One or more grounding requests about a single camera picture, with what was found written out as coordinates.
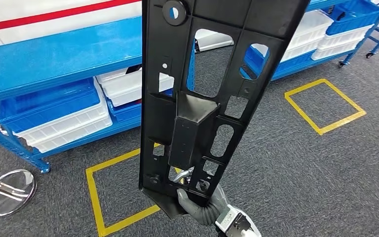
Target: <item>gray carpet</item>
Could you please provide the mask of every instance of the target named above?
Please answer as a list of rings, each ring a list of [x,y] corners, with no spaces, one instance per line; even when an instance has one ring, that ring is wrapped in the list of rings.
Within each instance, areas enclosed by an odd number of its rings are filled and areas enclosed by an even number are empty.
[[[336,62],[272,82],[266,90],[222,179],[231,204],[243,209],[265,237],[379,237],[379,54],[351,65]],[[229,48],[197,55],[196,88],[217,88]],[[326,78],[367,114],[318,135],[284,99],[284,92]],[[293,96],[318,124],[326,126],[355,112],[324,85]],[[240,113],[235,100],[230,114]],[[0,147],[0,175],[16,168],[34,172],[38,190],[20,212],[0,218],[0,237],[98,236],[85,169],[139,147],[138,128],[48,158],[40,175]],[[222,149],[218,141],[215,149]],[[94,174],[106,225],[153,205],[137,190],[138,158]],[[112,237],[216,236],[190,217],[169,220],[157,212]]]

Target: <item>mounting hole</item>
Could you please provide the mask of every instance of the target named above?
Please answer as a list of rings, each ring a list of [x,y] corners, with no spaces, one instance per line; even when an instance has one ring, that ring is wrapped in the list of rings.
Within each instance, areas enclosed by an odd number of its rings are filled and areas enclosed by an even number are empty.
[[[163,18],[172,26],[182,24],[187,18],[187,10],[178,0],[167,1],[162,8]]]
[[[171,18],[173,19],[177,19],[178,16],[179,16],[179,12],[178,12],[178,9],[176,7],[171,7],[169,9],[169,15]]]

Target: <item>blue metal shelf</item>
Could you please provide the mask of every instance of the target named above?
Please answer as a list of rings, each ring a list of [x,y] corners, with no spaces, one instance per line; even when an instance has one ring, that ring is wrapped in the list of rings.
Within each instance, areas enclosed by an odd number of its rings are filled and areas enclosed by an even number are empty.
[[[2,45],[0,100],[141,63],[141,17]]]

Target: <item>storage bin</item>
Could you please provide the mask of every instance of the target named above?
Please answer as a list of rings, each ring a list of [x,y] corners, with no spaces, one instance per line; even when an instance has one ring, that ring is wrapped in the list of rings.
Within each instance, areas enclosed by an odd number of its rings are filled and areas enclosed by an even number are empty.
[[[118,78],[126,74],[128,68],[122,68],[113,72],[104,73],[96,76],[99,83],[104,83],[105,81]]]
[[[43,140],[38,140],[35,143],[32,143],[31,146],[37,148],[41,153],[45,153],[89,134],[98,132],[112,124],[113,121],[107,111],[107,113],[101,117],[92,119],[87,123],[78,124],[72,130],[55,134]]]
[[[275,70],[274,74],[278,74],[278,73],[280,73],[280,72],[282,72],[284,70],[288,70],[288,69],[291,69],[291,68],[303,65],[306,61],[310,60],[312,54],[315,51],[316,50],[314,49],[314,50],[312,50],[310,52],[307,52],[305,54],[299,55],[299,56],[294,57],[292,59],[286,60],[284,62],[280,62],[280,64],[278,65],[277,69]]]
[[[317,46],[322,39],[323,36],[318,39],[314,39],[313,41],[308,42],[306,44],[291,49],[287,49],[284,53],[284,56],[281,59],[281,63],[317,49]]]
[[[199,29],[195,32],[195,39],[200,52],[233,44],[230,36],[207,29]]]
[[[165,94],[172,95],[172,89],[166,90]],[[129,119],[140,118],[142,116],[142,101],[136,100],[124,105],[115,107],[110,99],[107,100],[110,113],[118,122]]]
[[[100,103],[93,78],[0,101],[0,123],[19,133]]]
[[[78,124],[84,124],[95,118],[100,118],[108,113],[107,103],[105,102],[104,94],[99,84],[94,81],[94,86],[98,94],[98,104],[30,128],[22,132],[14,132],[15,136],[22,137],[27,141],[28,145],[34,144],[37,141],[44,140],[56,134],[64,133]]]
[[[326,48],[330,46],[344,44],[351,40],[361,39],[373,25],[364,26],[355,30],[345,31],[336,35],[325,35],[319,42],[318,48]]]
[[[262,44],[253,44],[247,50],[244,57],[245,63],[255,73],[256,76],[261,74],[265,65],[265,58],[268,57],[268,47]]]
[[[327,13],[330,11],[329,8],[323,10]],[[329,16],[334,23],[326,34],[331,36],[374,24],[379,17],[379,6],[368,0],[352,0],[335,5]]]
[[[127,81],[134,81],[134,84],[132,85],[123,84],[124,82],[115,83],[110,87],[105,87],[103,85],[105,95],[111,99],[115,107],[142,98],[142,71],[136,71],[131,74],[135,75],[133,78],[127,79]],[[173,77],[170,77],[169,75],[163,73],[159,74],[159,91],[165,91],[172,88],[173,86]]]
[[[296,67],[298,65],[302,65],[304,62],[310,60],[310,57],[315,52],[312,50],[305,54],[299,55],[292,59],[286,60],[284,62],[280,62],[274,74],[278,74],[284,70],[288,70],[290,68]],[[255,73],[256,76],[261,74],[262,68],[264,67],[264,56],[261,52],[259,52],[256,48],[250,47],[246,51],[245,55],[245,63],[249,66],[249,68]]]
[[[341,45],[335,45],[335,46],[330,46],[330,47],[326,47],[326,48],[318,48],[316,50],[316,52],[313,53],[313,55],[311,56],[311,58],[313,60],[319,60],[319,59],[322,59],[322,58],[326,58],[326,57],[329,57],[329,56],[333,56],[333,55],[337,55],[337,54],[340,54],[340,53],[343,53],[343,52],[347,52],[347,51],[350,51],[350,50],[353,50],[355,49],[355,47],[357,46],[357,44],[363,39],[364,37],[360,38],[360,39],[353,39],[349,42],[346,42],[344,44],[341,44]]]
[[[333,20],[322,10],[306,12],[287,47],[287,50],[324,37]]]

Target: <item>caster wheel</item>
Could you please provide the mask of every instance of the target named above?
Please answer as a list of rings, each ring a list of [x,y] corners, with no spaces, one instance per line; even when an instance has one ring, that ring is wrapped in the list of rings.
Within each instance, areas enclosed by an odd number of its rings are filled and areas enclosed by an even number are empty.
[[[371,58],[371,57],[373,57],[373,56],[374,56],[374,54],[371,53],[371,52],[370,52],[370,53],[367,53],[367,54],[365,55],[366,58]]]
[[[346,64],[343,62],[343,61],[339,61],[338,62],[338,68],[341,68],[343,66],[345,66]]]

